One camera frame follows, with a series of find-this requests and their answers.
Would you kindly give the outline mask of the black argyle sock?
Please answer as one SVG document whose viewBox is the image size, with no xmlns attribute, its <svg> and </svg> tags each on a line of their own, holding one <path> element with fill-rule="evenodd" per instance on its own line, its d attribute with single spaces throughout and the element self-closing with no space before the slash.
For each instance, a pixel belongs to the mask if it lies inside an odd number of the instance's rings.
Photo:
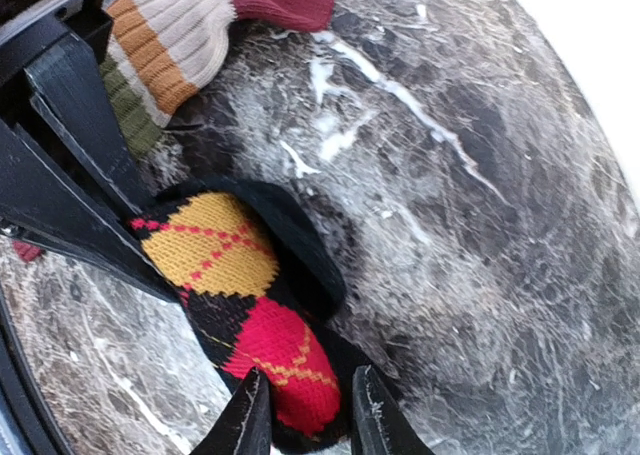
<svg viewBox="0 0 640 455">
<path fill-rule="evenodd" d="M 346 286 L 289 193 L 212 176 L 165 191 L 129 224 L 226 386 L 254 368 L 268 377 L 277 449 L 305 454 L 348 436 L 351 379 L 368 357 L 328 326 Z"/>
</svg>

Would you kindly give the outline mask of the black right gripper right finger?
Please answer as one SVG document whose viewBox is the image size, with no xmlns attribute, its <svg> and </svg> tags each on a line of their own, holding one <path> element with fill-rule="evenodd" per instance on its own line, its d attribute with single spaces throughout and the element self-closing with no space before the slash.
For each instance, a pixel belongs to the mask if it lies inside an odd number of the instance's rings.
<svg viewBox="0 0 640 455">
<path fill-rule="evenodd" d="M 434 455 L 413 430 L 373 367 L 358 367 L 352 388 L 352 454 Z"/>
</svg>

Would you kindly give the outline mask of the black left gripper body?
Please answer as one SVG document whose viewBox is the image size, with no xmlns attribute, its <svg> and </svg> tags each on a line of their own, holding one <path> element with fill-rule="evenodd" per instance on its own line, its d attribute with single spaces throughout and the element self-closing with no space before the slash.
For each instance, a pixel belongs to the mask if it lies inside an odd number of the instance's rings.
<svg viewBox="0 0 640 455">
<path fill-rule="evenodd" d="M 104 0 L 38 0 L 1 26 L 1 84 L 67 34 L 91 47 L 97 61 L 105 58 L 113 21 Z"/>
</svg>

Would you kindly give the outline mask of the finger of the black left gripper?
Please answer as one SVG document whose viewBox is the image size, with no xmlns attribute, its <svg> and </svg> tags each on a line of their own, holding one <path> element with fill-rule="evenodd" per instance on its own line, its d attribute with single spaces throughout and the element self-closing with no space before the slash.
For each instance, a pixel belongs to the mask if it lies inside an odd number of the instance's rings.
<svg viewBox="0 0 640 455">
<path fill-rule="evenodd" d="M 169 303 L 178 296 L 109 209 L 96 203 L 21 127 L 1 124 L 1 218 L 33 245 L 103 269 Z"/>
<path fill-rule="evenodd" d="M 67 150 L 64 170 L 117 217 L 141 214 L 152 197 L 121 133 L 93 51 L 67 34 L 30 62 L 30 103 Z"/>
</svg>

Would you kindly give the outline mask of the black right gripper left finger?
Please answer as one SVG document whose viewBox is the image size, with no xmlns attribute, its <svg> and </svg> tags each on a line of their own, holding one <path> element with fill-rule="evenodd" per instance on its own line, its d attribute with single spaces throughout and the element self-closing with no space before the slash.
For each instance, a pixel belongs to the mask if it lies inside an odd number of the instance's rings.
<svg viewBox="0 0 640 455">
<path fill-rule="evenodd" d="M 271 422 L 269 380 L 254 367 L 191 455 L 269 455 Z"/>
</svg>

